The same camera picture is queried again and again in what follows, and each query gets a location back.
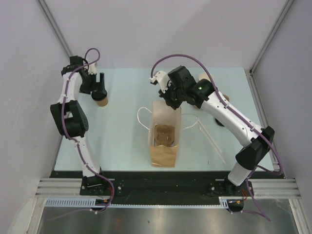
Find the brown paper cup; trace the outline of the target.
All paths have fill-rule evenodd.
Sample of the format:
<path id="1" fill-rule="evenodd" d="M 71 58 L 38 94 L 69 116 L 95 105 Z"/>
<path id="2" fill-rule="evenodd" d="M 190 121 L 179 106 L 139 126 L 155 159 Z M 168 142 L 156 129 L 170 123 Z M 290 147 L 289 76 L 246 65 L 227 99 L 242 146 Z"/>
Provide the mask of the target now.
<path id="1" fill-rule="evenodd" d="M 102 100 L 97 100 L 96 104 L 100 107 L 106 106 L 108 104 L 108 97 L 105 97 Z"/>
<path id="2" fill-rule="evenodd" d="M 203 72 L 201 73 L 199 76 L 198 76 L 198 80 L 201 81 L 201 80 L 208 80 L 210 83 L 213 83 L 215 81 L 215 78 L 213 75 L 208 75 L 207 73 Z"/>

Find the brown paper bag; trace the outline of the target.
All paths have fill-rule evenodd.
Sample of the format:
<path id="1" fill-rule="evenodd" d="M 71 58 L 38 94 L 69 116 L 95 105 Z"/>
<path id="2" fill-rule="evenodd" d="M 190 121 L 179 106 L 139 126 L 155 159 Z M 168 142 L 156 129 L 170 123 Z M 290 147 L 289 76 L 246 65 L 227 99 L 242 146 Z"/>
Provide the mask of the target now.
<path id="1" fill-rule="evenodd" d="M 151 114 L 149 126 L 144 125 L 139 117 L 141 110 L 146 110 Z M 195 122 L 182 128 L 181 108 L 174 110 L 166 102 L 155 100 L 152 102 L 151 110 L 146 107 L 138 109 L 136 117 L 141 126 L 148 130 L 148 147 L 153 167 L 173 168 L 176 164 L 179 150 L 180 133 L 186 129 L 194 127 L 199 117 L 192 113 L 187 116 L 195 117 Z"/>

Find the pulp cup carrier tray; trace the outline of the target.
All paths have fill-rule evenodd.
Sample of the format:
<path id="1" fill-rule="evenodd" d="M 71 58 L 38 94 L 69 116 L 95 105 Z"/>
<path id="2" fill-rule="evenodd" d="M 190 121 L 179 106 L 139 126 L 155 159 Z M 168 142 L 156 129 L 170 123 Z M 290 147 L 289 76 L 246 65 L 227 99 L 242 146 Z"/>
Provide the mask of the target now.
<path id="1" fill-rule="evenodd" d="M 157 146 L 171 147 L 175 140 L 175 128 L 171 125 L 156 125 L 154 140 Z"/>

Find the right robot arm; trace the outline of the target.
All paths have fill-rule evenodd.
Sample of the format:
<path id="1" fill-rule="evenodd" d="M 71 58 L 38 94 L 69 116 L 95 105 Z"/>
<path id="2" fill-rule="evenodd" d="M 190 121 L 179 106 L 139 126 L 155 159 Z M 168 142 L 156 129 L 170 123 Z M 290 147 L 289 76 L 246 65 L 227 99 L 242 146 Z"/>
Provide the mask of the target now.
<path id="1" fill-rule="evenodd" d="M 236 163 L 227 176 L 225 191 L 229 195 L 241 192 L 242 183 L 269 152 L 275 134 L 273 128 L 262 128 L 246 118 L 209 79 L 196 81 L 185 66 L 168 73 L 155 72 L 150 81 L 160 85 L 159 96 L 172 109 L 176 110 L 183 102 L 196 106 L 212 115 L 236 137 L 243 148 L 235 156 Z"/>

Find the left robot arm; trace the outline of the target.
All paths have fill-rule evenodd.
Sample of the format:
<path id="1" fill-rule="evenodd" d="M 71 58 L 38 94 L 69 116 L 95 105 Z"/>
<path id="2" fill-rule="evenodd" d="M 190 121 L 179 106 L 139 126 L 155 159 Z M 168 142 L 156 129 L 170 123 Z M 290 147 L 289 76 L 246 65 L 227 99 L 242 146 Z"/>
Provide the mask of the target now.
<path id="1" fill-rule="evenodd" d="M 108 95 L 104 84 L 104 73 L 99 75 L 93 64 L 80 56 L 70 57 L 70 64 L 61 71 L 63 87 L 56 104 L 50 106 L 52 117 L 59 133 L 73 144 L 82 165 L 80 195 L 103 195 L 110 190 L 110 184 L 103 179 L 101 166 L 92 152 L 87 131 L 89 122 L 78 102 L 80 93 L 88 94 L 104 107 Z"/>

